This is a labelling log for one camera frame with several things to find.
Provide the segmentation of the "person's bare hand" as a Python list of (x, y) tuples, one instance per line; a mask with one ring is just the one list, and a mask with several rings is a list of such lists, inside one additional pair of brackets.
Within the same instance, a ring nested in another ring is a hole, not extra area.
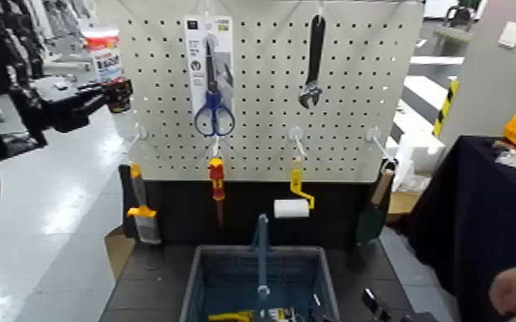
[(516, 314), (516, 268), (505, 270), (494, 278), (489, 299), (499, 314)]

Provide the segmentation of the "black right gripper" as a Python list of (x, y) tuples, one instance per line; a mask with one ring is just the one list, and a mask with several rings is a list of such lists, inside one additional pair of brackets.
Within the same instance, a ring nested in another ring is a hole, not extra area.
[[(370, 288), (365, 288), (361, 295), (363, 305), (372, 313), (374, 321), (390, 322), (392, 314), (387, 304)], [(328, 322), (327, 303), (321, 295), (312, 294), (310, 318), (314, 322)], [(439, 322), (431, 312), (408, 313), (399, 322)]]

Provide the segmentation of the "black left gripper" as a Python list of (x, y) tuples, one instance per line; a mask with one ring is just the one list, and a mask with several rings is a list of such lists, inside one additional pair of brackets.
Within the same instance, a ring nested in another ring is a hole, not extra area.
[(78, 83), (65, 76), (46, 76), (32, 80), (30, 86), (35, 98), (34, 120), (41, 128), (61, 133), (86, 127), (105, 101), (112, 114), (131, 109), (131, 80)]

